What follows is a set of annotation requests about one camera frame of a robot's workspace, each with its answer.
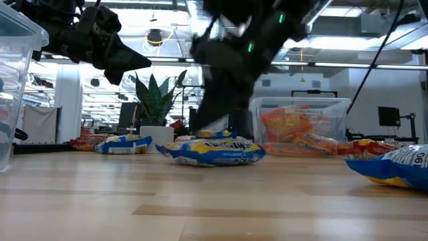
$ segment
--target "wooden floor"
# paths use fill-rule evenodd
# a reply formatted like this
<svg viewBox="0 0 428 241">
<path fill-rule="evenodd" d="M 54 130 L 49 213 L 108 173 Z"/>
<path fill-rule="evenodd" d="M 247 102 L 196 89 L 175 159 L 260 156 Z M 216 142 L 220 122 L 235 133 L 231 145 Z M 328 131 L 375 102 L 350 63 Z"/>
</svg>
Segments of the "wooden floor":
<svg viewBox="0 0 428 241">
<path fill-rule="evenodd" d="M 19 155 L 0 173 L 0 240 L 425 241 L 428 195 L 372 184 L 340 159 Z"/>
</svg>

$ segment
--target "plastic storage container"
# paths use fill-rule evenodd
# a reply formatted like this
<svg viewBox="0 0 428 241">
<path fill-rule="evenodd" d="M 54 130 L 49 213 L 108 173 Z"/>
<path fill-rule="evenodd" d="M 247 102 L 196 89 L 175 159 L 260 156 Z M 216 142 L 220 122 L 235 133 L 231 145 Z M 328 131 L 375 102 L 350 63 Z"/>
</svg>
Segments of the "plastic storage container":
<svg viewBox="0 0 428 241">
<path fill-rule="evenodd" d="M 256 98 L 250 105 L 255 143 L 269 155 L 335 155 L 346 138 L 349 105 L 347 98 Z"/>
<path fill-rule="evenodd" d="M 0 169 L 9 160 L 31 55 L 48 43 L 44 29 L 0 2 Z"/>
</svg>

